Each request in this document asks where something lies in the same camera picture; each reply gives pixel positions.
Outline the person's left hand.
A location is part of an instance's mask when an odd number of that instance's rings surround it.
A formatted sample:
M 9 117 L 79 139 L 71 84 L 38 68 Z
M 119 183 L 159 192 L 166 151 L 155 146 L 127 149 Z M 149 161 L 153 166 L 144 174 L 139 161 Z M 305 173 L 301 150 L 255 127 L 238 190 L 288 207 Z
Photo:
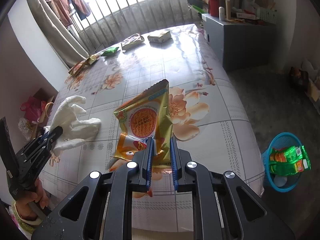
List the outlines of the person's left hand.
M 25 191 L 24 195 L 15 202 L 16 211 L 24 220 L 35 221 L 38 218 L 29 203 L 39 203 L 41 209 L 48 206 L 48 197 L 39 178 L 35 181 L 35 188 L 36 192 Z

